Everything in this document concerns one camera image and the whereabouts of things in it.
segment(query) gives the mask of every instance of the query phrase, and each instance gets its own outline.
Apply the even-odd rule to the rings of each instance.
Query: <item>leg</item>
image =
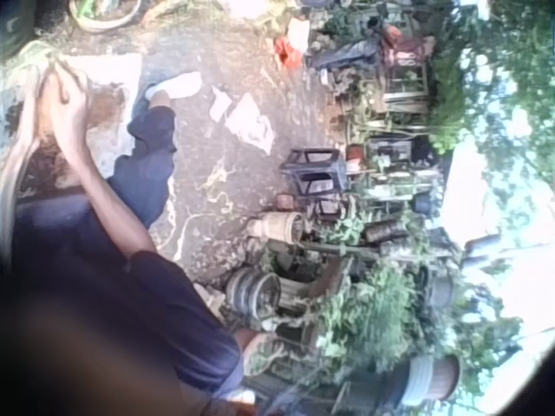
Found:
[[[135,137],[135,148],[131,156],[117,159],[114,176],[108,179],[147,228],[164,211],[167,181],[173,173],[175,112],[169,105],[167,93],[159,91],[152,97],[148,110],[131,121],[127,130]],[[124,260],[92,209],[75,227],[73,243],[82,254]]]

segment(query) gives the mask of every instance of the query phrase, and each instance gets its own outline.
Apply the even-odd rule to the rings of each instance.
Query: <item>potted plant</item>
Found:
[[[141,4],[141,0],[69,0],[69,12],[81,29],[101,33],[131,22]]]

